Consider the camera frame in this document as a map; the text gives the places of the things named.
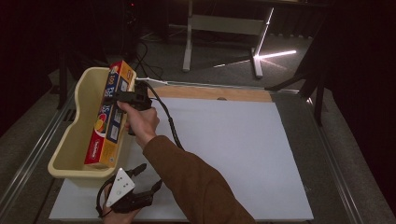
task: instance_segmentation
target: hand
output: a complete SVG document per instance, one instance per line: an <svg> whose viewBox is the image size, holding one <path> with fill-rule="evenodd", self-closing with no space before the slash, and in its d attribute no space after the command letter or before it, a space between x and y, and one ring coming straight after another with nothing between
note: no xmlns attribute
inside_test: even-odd
<svg viewBox="0 0 396 224"><path fill-rule="evenodd" d="M107 185L105 187L105 198L108 197L109 189L110 189L111 184ZM131 224L132 221L134 220L134 217L137 215L137 213L140 211L140 209L134 210L130 213L115 213L111 211L110 207L106 206L106 201L103 204L103 222L105 224Z"/></svg>
<svg viewBox="0 0 396 224"><path fill-rule="evenodd" d="M157 117L157 110L151 108L145 111L138 111L132 108L127 103L117 102L119 108L127 113L127 122L125 128L128 130L132 128L136 135L136 142L143 149L146 144L157 134L157 129L160 119Z"/></svg>

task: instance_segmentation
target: floor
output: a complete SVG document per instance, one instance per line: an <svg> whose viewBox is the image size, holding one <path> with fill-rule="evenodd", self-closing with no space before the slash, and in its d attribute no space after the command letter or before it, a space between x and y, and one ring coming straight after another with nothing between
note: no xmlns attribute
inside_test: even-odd
<svg viewBox="0 0 396 224"><path fill-rule="evenodd" d="M139 66L136 73L140 77L178 83L263 89L292 77L312 41L269 35L262 54L293 49L296 53L263 60L264 77L257 79L248 60L253 37L227 35L214 43L210 41L212 35L193 34L191 70L186 73L181 69L185 29L172 29L167 42L148 31L142 35L138 48L141 57L146 55L142 63L144 69ZM119 59L110 55L108 58L110 61ZM135 68L137 64L131 63L131 66ZM56 84L58 71L49 76ZM299 81L288 86L287 91L272 94L314 213L311 223L396 223L332 93L325 91L323 126L319 127L307 113L312 112L310 104L295 94L303 83ZM62 223L48 219L63 181L52 178L47 165L63 131L73 121L75 107L71 100L64 110L57 110L57 103L56 94L44 95L0 139L0 195L3 195L0 223ZM33 128L26 129L26 124ZM50 139L40 138L43 133Z"/></svg>

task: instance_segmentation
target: food box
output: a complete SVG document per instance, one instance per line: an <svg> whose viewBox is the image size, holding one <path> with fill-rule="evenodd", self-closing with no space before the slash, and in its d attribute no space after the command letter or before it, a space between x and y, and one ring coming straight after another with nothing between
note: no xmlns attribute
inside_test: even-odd
<svg viewBox="0 0 396 224"><path fill-rule="evenodd" d="M133 77L134 71L126 62L110 65L84 164L98 169L115 167L124 115L117 104L105 104L105 99L111 99L117 91L128 91Z"/></svg>

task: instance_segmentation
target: brown jacket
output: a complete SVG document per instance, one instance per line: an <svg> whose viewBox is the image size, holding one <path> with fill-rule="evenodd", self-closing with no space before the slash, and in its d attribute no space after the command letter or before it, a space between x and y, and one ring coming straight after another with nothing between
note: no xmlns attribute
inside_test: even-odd
<svg viewBox="0 0 396 224"><path fill-rule="evenodd" d="M143 154L191 223L256 223L216 169L167 137L153 138Z"/></svg>

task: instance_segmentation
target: beige bin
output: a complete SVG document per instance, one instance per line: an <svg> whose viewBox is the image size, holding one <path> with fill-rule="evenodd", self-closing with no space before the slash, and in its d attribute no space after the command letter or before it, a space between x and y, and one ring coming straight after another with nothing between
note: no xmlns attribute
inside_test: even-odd
<svg viewBox="0 0 396 224"><path fill-rule="evenodd" d="M106 180L119 167L126 164L122 158L128 158L132 136L121 130L119 138L119 154L115 168L94 169L84 165L85 155L91 140L93 124L101 104L109 69L93 67L81 76L75 90L77 114L74 122L67 127L64 136L49 161L49 173L57 178L72 180Z"/></svg>

